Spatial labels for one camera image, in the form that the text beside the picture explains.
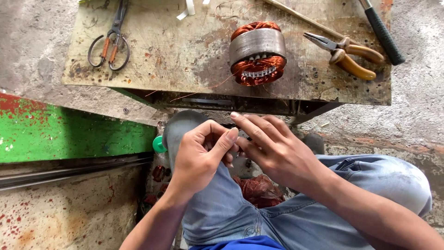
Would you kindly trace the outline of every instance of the black rubber grip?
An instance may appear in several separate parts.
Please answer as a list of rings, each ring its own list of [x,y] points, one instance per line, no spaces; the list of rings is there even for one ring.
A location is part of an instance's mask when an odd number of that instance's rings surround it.
[[[405,57],[401,54],[398,47],[395,44],[392,36],[390,35],[389,30],[382,22],[381,18],[376,13],[373,7],[370,7],[365,10],[365,14],[369,19],[371,26],[373,27],[373,31],[376,34],[379,42],[385,50],[385,53],[388,56],[388,59],[392,63],[392,65],[400,65],[405,62]]]

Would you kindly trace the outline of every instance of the wooden stick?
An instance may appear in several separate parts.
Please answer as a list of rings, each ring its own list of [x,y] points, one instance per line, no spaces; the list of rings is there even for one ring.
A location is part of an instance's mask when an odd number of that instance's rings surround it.
[[[290,9],[289,7],[283,5],[283,4],[281,4],[281,3],[279,3],[279,2],[277,2],[275,0],[262,0],[262,1],[264,1],[264,2],[266,2],[268,4],[271,4],[272,6],[275,6],[276,8],[278,8],[280,10],[283,10],[283,11],[287,12],[288,14],[290,14],[292,16],[295,16],[296,18],[298,18],[298,19],[300,19],[300,20],[302,20],[302,21],[304,21],[304,22],[306,22],[306,23],[308,23],[308,24],[310,24],[310,25],[312,25],[312,26],[314,26],[314,27],[324,31],[327,34],[330,34],[330,35],[336,37],[336,38],[343,39],[345,37],[344,35],[342,35],[340,33],[337,33],[336,31],[334,31],[332,29],[329,29],[329,28],[325,27],[324,25],[311,20],[310,18],[302,15],[299,12],[296,12],[296,11]],[[356,41],[354,41],[352,39],[350,39],[350,42],[353,43],[353,44],[359,45],[359,46],[363,46],[362,44],[360,44],[360,43],[358,43],[358,42],[356,42]]]

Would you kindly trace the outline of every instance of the person's left hand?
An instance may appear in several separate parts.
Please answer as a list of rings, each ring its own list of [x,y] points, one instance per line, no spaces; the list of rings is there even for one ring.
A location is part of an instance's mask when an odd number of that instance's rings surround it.
[[[238,151],[234,144],[238,138],[237,128],[227,129],[213,120],[207,120],[183,135],[176,156],[173,177],[168,188],[188,194],[191,198],[211,181],[220,161],[231,164],[233,156],[228,152]]]

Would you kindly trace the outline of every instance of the workbench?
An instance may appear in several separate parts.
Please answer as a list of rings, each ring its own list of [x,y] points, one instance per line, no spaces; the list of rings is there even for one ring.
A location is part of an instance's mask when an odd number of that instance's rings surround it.
[[[190,108],[267,113],[294,116],[297,123],[345,103],[391,104],[388,60],[373,65],[352,56],[358,64],[377,73],[373,81],[357,79],[329,65],[330,54],[302,34],[311,32],[336,42],[338,39],[260,0],[234,1],[217,7],[223,2],[212,0],[203,5],[196,0],[196,14],[178,20],[176,16],[186,9],[185,0],[131,0],[122,26],[131,57],[119,72],[111,71],[107,63],[93,68],[87,61],[91,42],[109,30],[119,2],[95,0],[80,4],[62,83],[110,87],[163,110]],[[247,11],[247,2],[257,5]],[[358,0],[280,2],[385,55]],[[371,2],[390,29],[392,0]],[[277,81],[248,87],[230,77],[228,49],[233,31],[255,21],[272,21],[282,29],[287,65],[284,75]],[[95,61],[100,60],[103,41],[93,50]],[[126,49],[120,47],[117,64],[123,61]],[[227,78],[229,80],[220,86],[209,88]]]

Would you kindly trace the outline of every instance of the hand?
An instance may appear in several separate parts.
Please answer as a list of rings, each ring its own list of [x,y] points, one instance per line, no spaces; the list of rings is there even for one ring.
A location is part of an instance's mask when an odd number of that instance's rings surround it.
[[[313,185],[334,174],[277,117],[232,112],[231,119],[253,139],[239,137],[236,144],[274,182],[307,194]]]
[[[168,189],[175,189],[187,198],[203,190],[221,160],[225,166],[233,166],[233,156],[228,151],[238,151],[239,147],[234,144],[238,134],[237,128],[227,129],[213,120],[184,134]]]

